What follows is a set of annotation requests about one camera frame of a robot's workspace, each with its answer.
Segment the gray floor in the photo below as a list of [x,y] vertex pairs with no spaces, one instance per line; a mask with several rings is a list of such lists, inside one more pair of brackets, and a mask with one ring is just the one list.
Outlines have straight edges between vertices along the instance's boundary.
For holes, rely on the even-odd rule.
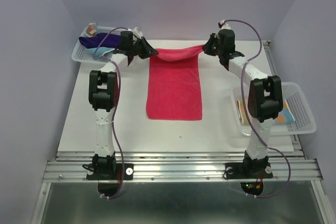
[[[265,183],[263,194],[283,184]],[[269,199],[240,192],[239,183],[125,184],[119,198],[107,201],[97,184],[56,183],[42,223],[323,223],[310,182],[291,182]]]

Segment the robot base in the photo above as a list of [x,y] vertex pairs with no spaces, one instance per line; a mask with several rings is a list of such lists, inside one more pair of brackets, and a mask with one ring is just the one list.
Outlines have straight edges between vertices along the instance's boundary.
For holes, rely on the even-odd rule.
[[[118,174],[122,172],[122,164],[117,163],[115,173],[90,173],[86,175],[87,180],[118,180]],[[134,165],[126,163],[124,171],[124,180],[133,180]]]
[[262,169],[258,173],[247,173],[244,171],[243,163],[226,163],[225,164],[225,173],[223,177],[225,179],[251,179],[251,178],[260,178],[260,173],[263,174],[263,178],[273,178],[273,173],[271,170],[271,165],[267,162],[267,167]]

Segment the white plastic basket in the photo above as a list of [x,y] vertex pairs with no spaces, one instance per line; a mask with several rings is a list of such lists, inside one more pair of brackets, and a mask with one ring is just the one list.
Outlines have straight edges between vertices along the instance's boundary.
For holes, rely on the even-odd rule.
[[[245,98],[248,97],[248,88],[244,87]],[[240,86],[232,88],[231,101],[235,111],[235,120],[244,135],[251,135],[251,127],[243,125],[240,122],[236,101],[242,99]],[[296,135],[308,134],[316,131],[316,124],[314,116],[308,106],[305,95],[301,88],[293,82],[282,83],[282,96],[286,99],[288,107],[292,112],[295,122],[273,125],[271,128],[271,135]]]
[[[86,31],[87,27],[84,28],[83,32],[80,34],[80,36],[84,36],[85,31]],[[97,32],[99,33],[109,33],[111,30],[113,30],[114,27],[106,27],[106,26],[98,26],[97,27]],[[115,31],[113,31],[111,34],[116,34],[116,35],[120,35],[120,31],[122,31],[123,29],[117,29]],[[100,65],[105,65],[106,62],[103,60],[94,60],[93,59],[93,55],[89,54],[84,46],[82,46],[82,44],[79,42],[79,40],[77,40],[76,45],[74,50],[72,51],[71,54],[71,58],[74,61],[78,61],[81,63],[93,63],[93,64],[100,64]]]

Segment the white table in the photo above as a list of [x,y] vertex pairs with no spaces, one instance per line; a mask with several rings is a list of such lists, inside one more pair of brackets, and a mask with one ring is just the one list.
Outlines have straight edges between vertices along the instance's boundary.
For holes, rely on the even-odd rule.
[[[206,41],[149,40],[154,48],[186,48]],[[247,58],[258,51],[257,41],[237,41],[236,49]],[[264,51],[252,62],[271,75]],[[122,88],[115,117],[118,139],[125,152],[243,152],[249,138],[243,136],[234,121],[230,90],[239,79],[226,71],[218,57],[199,55],[203,119],[201,121],[149,120],[145,105],[148,92],[149,60],[136,58],[122,75]],[[59,152],[93,152],[96,123],[88,101],[89,72],[101,66],[81,64]],[[292,152],[290,136],[272,137],[269,145]]]

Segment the purple cloth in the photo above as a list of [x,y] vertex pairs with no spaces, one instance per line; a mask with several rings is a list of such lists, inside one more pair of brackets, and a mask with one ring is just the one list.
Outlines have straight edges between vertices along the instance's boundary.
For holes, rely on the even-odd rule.
[[[106,33],[97,34],[94,37],[79,37],[79,42],[86,48],[97,48],[99,43],[105,38]],[[110,34],[101,47],[116,48],[121,42],[121,36]]]

